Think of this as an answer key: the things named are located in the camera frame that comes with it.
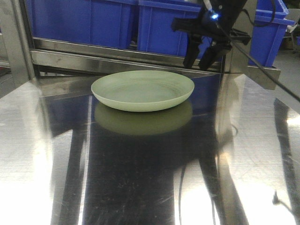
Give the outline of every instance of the black cable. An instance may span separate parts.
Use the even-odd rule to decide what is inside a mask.
[[[300,97],[294,94],[291,90],[289,90],[286,86],[284,86],[281,82],[275,80],[264,68],[263,66],[254,59],[251,55],[249,55],[244,49],[242,49],[225,31],[224,29],[217,23],[217,27],[225,34],[225,36],[232,42],[232,44],[241,52],[243,53],[248,59],[252,60],[257,67],[276,85],[278,85],[282,90],[284,90],[286,93],[288,93],[290,96],[292,96],[294,99],[296,99],[300,103]]]
[[[181,192],[182,192],[182,185],[183,185],[183,178],[186,172],[187,165],[184,165],[181,170],[180,175],[180,184],[179,184],[179,195],[178,195],[178,211],[179,211],[179,224],[181,225]]]
[[[273,21],[274,21],[274,18],[275,18],[275,13],[276,13],[276,4],[275,4],[275,0],[271,0],[271,4],[272,4],[272,17],[271,17],[271,20],[270,22],[267,22],[265,24],[262,24],[262,25],[259,25],[255,22],[253,22],[250,18],[250,15],[249,15],[249,12],[248,10],[246,10],[245,8],[242,9],[242,12],[244,12],[247,16],[248,16],[248,19],[250,21],[250,23],[252,24],[252,26],[254,27],[266,27],[266,26],[269,26]]]

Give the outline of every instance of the floor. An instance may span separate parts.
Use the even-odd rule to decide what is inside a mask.
[[[300,96],[300,55],[293,53],[292,50],[281,50],[273,64],[274,67],[281,69],[279,81],[286,87]],[[275,96],[286,105],[300,113],[300,104],[289,97],[283,90],[276,88]]]

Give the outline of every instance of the stainless steel table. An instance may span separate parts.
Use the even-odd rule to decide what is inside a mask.
[[[145,114],[101,105],[97,77],[1,98],[0,224],[300,224],[300,115],[222,77],[193,78],[188,101]]]

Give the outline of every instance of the reflective metal surface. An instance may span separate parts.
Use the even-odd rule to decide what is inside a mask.
[[[99,104],[97,77],[41,78],[9,93],[0,224],[300,224],[300,115],[245,75],[224,75],[220,88],[219,78],[194,78],[169,116],[147,114],[168,128],[150,134],[141,124],[153,120]]]
[[[183,68],[182,62],[184,58],[178,56],[155,54],[151,52],[138,52],[133,50],[120,50],[95,45],[75,44],[37,37],[34,38],[34,43],[37,49]],[[196,60],[193,69],[199,70],[198,64],[199,60]],[[210,71],[220,72],[221,63],[214,63],[211,66]]]
[[[196,69],[185,69],[47,50],[32,50],[31,56],[33,63],[36,65],[73,70],[85,74],[112,74],[132,70],[163,70],[187,76],[208,76],[213,74],[212,72]]]
[[[24,1],[0,1],[1,32],[15,87],[19,87],[35,75],[38,75],[32,64],[29,52],[31,47],[30,39],[32,37],[25,29],[28,22],[26,21],[26,14],[23,13],[25,11],[24,6]],[[2,65],[6,65],[6,57],[1,62]]]

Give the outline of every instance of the scratch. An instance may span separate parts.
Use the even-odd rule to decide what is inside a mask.
[[[292,161],[296,162],[297,164],[300,165],[300,162],[298,162],[297,160],[293,159],[291,156],[288,156]]]

